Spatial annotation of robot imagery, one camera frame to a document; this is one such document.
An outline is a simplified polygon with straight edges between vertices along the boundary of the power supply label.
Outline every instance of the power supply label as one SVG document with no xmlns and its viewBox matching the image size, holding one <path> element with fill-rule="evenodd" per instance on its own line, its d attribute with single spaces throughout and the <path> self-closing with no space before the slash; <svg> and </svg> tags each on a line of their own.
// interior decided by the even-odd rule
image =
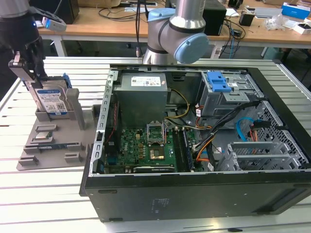
<svg viewBox="0 0 311 233">
<path fill-rule="evenodd" d="M 132 77 L 131 86 L 161 86 L 160 77 Z"/>
<path fill-rule="evenodd" d="M 38 97 L 47 113 L 51 115 L 64 115 L 67 113 L 65 103 L 60 100 L 59 90 L 37 90 Z"/>
</svg>

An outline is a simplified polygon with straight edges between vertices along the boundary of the yellow wire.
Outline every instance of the yellow wire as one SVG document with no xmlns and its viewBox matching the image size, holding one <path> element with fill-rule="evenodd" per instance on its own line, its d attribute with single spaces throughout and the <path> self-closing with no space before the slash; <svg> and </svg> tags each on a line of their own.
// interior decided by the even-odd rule
<svg viewBox="0 0 311 233">
<path fill-rule="evenodd" d="M 177 119 L 177 118 L 184 117 L 184 116 L 187 115 L 188 112 L 189 112 L 190 104 L 189 104 L 189 102 L 187 101 L 187 99 L 183 96 L 183 94 L 181 94 L 179 91 L 177 91 L 176 89 L 171 89 L 171 90 L 177 92 L 177 93 L 185 100 L 185 102 L 187 103 L 187 109 L 186 109 L 185 113 L 182 114 L 182 115 L 178 115 L 178 116 L 166 116 L 165 118 L 168 118 L 168 119 Z"/>
</svg>

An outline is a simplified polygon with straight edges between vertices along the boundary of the blue plastic clip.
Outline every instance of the blue plastic clip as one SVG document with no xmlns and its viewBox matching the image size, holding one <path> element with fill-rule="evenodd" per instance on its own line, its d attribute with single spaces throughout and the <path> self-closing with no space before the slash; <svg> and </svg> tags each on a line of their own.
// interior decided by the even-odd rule
<svg viewBox="0 0 311 233">
<path fill-rule="evenodd" d="M 213 92 L 231 92 L 231 87 L 228 86 L 225 78 L 219 71 L 207 72 L 207 79 L 212 87 Z"/>
<path fill-rule="evenodd" d="M 63 74 L 63 78 L 64 78 L 64 80 L 67 83 L 67 87 L 68 88 L 72 88 L 72 85 L 71 85 L 71 82 L 70 82 L 70 78 L 69 78 L 69 76 L 66 73 Z"/>
</svg>

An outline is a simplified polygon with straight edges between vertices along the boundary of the blue box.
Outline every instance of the blue box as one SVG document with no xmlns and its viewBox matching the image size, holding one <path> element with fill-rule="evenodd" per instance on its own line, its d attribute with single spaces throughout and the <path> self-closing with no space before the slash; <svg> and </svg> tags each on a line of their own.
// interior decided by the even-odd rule
<svg viewBox="0 0 311 233">
<path fill-rule="evenodd" d="M 282 5 L 282 14 L 284 16 L 290 16 L 300 19 L 305 19 L 310 14 L 310 8 L 306 6 L 297 6 L 295 4 L 290 4 L 285 2 Z"/>
</svg>

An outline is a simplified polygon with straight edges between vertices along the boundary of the motherboard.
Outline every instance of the motherboard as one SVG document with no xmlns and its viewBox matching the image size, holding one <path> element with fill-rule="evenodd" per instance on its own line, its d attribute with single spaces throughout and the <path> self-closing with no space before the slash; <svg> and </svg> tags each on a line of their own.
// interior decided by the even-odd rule
<svg viewBox="0 0 311 233">
<path fill-rule="evenodd" d="M 164 134 L 163 144 L 150 143 L 161 134 Z M 192 130 L 122 129 L 120 152 L 107 157 L 106 167 L 109 173 L 151 173 L 157 168 L 162 172 L 190 171 L 194 144 Z"/>
</svg>

